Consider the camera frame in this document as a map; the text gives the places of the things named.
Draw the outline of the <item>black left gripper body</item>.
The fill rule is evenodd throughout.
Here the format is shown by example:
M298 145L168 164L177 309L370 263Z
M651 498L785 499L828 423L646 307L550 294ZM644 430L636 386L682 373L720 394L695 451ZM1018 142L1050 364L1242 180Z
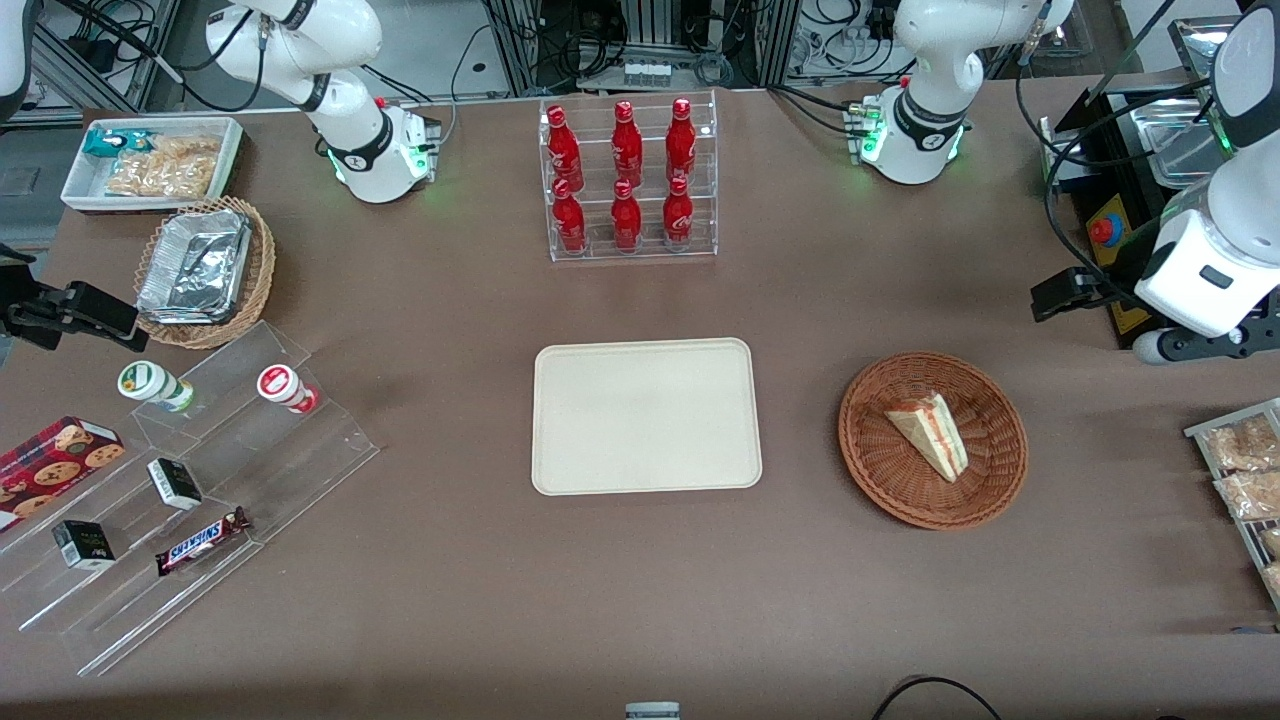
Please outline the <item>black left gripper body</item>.
M1064 313L1091 310L1133 300L1133 277L1071 266L1030 288L1030 314L1036 323Z

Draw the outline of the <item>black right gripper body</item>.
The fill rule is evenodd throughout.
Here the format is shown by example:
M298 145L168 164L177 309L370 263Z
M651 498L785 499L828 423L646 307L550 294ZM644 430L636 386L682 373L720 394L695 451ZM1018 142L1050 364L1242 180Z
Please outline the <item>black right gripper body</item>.
M37 281L3 282L3 336L54 351L65 334L91 334L140 351L138 310L84 283L55 288Z

